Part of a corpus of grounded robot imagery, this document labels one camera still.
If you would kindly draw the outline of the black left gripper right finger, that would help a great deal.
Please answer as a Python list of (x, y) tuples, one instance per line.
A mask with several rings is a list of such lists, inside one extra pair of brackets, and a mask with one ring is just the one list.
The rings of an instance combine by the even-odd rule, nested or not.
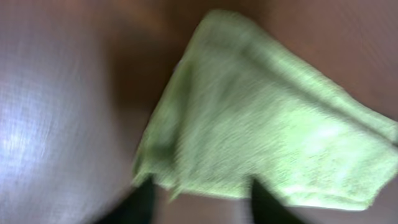
[(251, 214), (254, 224), (305, 224), (274, 198), (255, 177), (251, 179)]

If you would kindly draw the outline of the green microfiber cloth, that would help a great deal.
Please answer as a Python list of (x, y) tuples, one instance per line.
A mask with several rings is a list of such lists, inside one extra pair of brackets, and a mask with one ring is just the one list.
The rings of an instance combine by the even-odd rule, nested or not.
[(397, 174), (397, 123), (356, 101), (244, 16), (198, 25), (144, 131), (135, 184), (362, 211)]

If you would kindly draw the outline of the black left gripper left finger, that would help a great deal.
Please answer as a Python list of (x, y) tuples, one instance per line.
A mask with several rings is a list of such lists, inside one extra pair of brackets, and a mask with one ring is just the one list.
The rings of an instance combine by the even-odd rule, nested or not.
[(151, 224), (155, 211), (155, 184), (147, 178), (122, 202), (95, 220), (94, 224)]

